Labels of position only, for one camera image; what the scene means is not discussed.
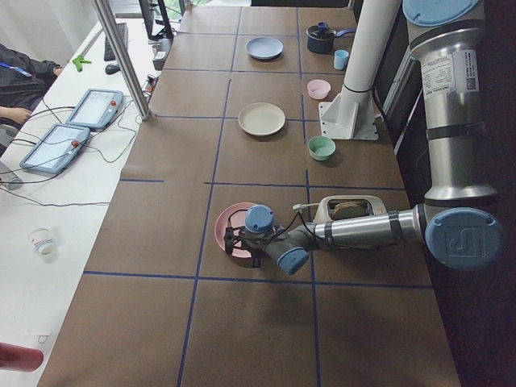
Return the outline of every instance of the white pole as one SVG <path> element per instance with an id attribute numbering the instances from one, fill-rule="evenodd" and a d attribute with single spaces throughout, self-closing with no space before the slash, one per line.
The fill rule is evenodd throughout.
<path id="1" fill-rule="evenodd" d="M 402 0 L 364 0 L 341 93 L 321 102 L 321 132 L 332 139 L 378 139 L 371 88 Z"/>

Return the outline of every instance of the blue lid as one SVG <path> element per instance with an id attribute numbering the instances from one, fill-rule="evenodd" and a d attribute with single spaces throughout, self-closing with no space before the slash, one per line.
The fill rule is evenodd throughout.
<path id="1" fill-rule="evenodd" d="M 403 0 L 403 13 L 417 26 L 437 27 L 468 13 L 478 0 Z"/>
<path id="2" fill-rule="evenodd" d="M 453 208 L 437 214 L 425 240 L 436 260 L 455 270 L 476 270 L 496 260 L 504 241 L 501 224 L 473 208 Z"/>
<path id="3" fill-rule="evenodd" d="M 281 254 L 277 260 L 277 265 L 285 273 L 292 275 L 308 261 L 308 252 L 304 248 L 291 248 Z"/>
<path id="4" fill-rule="evenodd" d="M 245 228 L 255 234 L 265 233 L 271 229 L 273 224 L 273 211 L 263 204 L 254 205 L 245 216 Z"/>

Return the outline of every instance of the person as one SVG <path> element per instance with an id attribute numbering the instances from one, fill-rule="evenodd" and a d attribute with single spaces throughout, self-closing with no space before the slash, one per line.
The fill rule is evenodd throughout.
<path id="1" fill-rule="evenodd" d="M 20 129 L 63 68 L 0 44 L 0 123 Z"/>

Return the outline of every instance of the tablet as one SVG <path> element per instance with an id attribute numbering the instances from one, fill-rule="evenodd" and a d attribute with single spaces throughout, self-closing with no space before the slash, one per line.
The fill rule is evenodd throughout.
<path id="1" fill-rule="evenodd" d="M 111 124 L 122 103 L 121 91 L 89 89 L 75 106 L 66 123 L 102 131 Z"/>
<path id="2" fill-rule="evenodd" d="M 19 166 L 31 171 L 57 174 L 70 164 L 89 138 L 89 128 L 54 124 Z"/>

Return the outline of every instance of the green bowl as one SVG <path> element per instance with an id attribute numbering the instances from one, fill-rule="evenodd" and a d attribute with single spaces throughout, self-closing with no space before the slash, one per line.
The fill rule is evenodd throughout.
<path id="1" fill-rule="evenodd" d="M 333 139 L 318 135 L 308 141 L 308 150 L 314 160 L 328 160 L 335 153 L 335 143 Z"/>

